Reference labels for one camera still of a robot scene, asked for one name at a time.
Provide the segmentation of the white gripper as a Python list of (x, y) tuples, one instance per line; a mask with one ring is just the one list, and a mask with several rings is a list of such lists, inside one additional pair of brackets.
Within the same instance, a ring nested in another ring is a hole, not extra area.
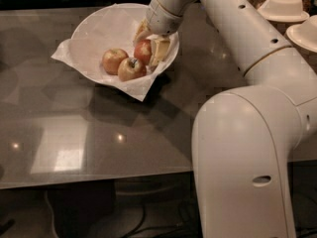
[[(172, 35), (177, 32), (181, 23), (182, 18), (174, 16), (164, 9), (159, 0), (151, 0), (146, 11), (146, 19), (141, 21), (133, 39), (133, 45), (135, 46), (152, 33), (162, 36)], [(169, 38), (158, 37), (151, 40), (152, 55), (149, 62), (150, 67), (156, 67), (163, 61), (169, 46)]]

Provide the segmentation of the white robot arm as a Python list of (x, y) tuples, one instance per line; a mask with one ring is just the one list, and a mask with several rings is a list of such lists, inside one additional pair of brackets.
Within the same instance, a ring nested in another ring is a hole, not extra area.
[(200, 1), (247, 86), (211, 97), (192, 128), (204, 238), (296, 238), (289, 153), (316, 130), (316, 74), (247, 0), (151, 0), (152, 33), (175, 33)]

